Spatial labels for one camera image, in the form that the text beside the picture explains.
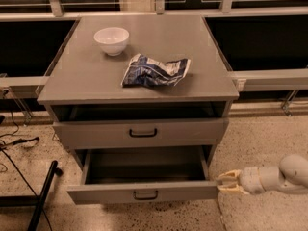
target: crumpled bag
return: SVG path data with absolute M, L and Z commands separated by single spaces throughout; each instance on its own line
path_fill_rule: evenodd
M 167 63 L 157 62 L 142 54 L 131 59 L 121 85 L 175 86 L 190 68 L 191 60 L 182 59 Z

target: black metal stand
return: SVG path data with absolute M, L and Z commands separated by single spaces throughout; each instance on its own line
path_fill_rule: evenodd
M 37 229 L 39 218 L 41 212 L 43 211 L 43 206 L 48 195 L 50 185 L 54 175 L 61 176 L 62 171 L 57 168 L 58 162 L 53 161 L 49 168 L 48 174 L 46 176 L 44 185 L 42 187 L 41 193 L 38 196 L 5 196 L 0 197 L 0 207 L 16 207 L 16 206 L 36 206 L 33 212 L 31 222 L 29 224 L 28 230 L 33 231 Z

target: white bowl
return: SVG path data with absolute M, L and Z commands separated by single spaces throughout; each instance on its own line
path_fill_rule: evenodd
M 110 56 L 117 56 L 126 48 L 129 33 L 119 27 L 108 27 L 99 30 L 94 39 L 101 49 Z

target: drawer handle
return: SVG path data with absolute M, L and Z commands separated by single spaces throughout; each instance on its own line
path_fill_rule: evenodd
M 155 128 L 152 134 L 136 134 L 133 129 L 129 130 L 130 137 L 133 138 L 146 138 L 146 137 L 155 137 L 157 135 L 157 129 Z
M 149 197 L 138 197 L 136 191 L 134 191 L 133 196 L 135 200 L 155 200 L 158 197 L 158 191 L 155 191 L 154 196 L 149 196 Z

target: gray tabletop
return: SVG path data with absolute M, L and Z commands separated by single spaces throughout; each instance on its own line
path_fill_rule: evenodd
M 93 39 L 106 27 L 122 27 L 130 33 L 129 44 L 119 56 L 106 55 Z M 124 73 L 137 53 L 160 62 L 183 58 L 192 62 L 186 77 L 175 87 L 123 88 Z M 38 102 L 60 105 L 237 98 L 201 16 L 111 15 L 81 19 Z

